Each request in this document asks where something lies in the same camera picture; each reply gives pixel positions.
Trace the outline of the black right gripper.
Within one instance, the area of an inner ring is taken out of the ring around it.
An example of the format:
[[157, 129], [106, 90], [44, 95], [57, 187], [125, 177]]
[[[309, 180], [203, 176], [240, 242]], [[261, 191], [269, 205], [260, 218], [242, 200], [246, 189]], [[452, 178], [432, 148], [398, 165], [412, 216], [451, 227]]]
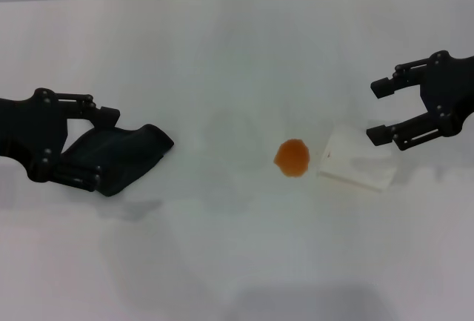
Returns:
[[391, 78], [374, 81], [370, 88], [377, 98], [384, 98], [415, 86], [428, 113], [368, 128], [366, 134], [375, 146], [394, 142], [399, 150], [407, 150], [459, 134], [473, 114], [473, 57], [456, 59], [442, 50], [428, 59], [397, 64]]

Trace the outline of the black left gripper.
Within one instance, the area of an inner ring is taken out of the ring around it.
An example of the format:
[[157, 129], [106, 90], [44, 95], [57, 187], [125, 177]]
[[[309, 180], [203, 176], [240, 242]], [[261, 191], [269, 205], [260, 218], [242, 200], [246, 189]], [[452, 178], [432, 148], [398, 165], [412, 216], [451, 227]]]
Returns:
[[1, 155], [19, 162], [34, 182], [93, 192], [101, 182], [101, 167], [60, 156], [67, 138], [67, 119], [87, 120], [95, 128], [113, 128], [119, 117], [115, 108], [98, 108], [90, 94], [39, 88], [29, 99], [2, 99]]

